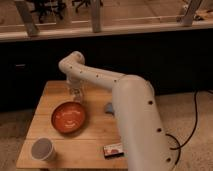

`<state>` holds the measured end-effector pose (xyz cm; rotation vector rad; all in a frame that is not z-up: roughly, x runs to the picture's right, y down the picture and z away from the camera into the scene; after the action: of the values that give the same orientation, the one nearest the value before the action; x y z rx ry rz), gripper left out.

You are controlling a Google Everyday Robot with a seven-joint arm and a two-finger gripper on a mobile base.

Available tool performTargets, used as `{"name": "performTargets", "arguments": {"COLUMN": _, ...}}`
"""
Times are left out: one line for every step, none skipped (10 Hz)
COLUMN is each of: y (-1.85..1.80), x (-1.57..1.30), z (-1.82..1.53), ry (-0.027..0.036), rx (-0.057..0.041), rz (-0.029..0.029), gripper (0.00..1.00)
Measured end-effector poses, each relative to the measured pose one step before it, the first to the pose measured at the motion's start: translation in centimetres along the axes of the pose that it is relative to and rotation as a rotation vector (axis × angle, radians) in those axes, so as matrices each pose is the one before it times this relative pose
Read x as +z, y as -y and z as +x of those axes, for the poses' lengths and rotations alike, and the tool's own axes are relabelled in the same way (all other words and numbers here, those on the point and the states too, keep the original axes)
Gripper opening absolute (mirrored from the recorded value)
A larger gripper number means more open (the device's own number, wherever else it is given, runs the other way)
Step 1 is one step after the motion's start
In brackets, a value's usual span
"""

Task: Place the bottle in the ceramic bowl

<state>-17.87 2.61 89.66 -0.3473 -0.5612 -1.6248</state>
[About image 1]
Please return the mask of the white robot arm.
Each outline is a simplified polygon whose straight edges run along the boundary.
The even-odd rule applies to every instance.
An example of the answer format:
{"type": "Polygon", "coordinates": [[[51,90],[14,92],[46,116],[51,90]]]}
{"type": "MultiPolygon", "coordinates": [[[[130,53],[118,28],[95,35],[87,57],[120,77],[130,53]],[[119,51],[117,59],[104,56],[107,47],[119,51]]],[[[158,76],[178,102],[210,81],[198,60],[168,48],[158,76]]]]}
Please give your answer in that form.
{"type": "Polygon", "coordinates": [[[63,58],[59,69],[72,88],[82,80],[112,92],[112,107],[128,171],[174,171],[174,153],[164,131],[151,83],[137,75],[85,65],[81,52],[63,58]]]}

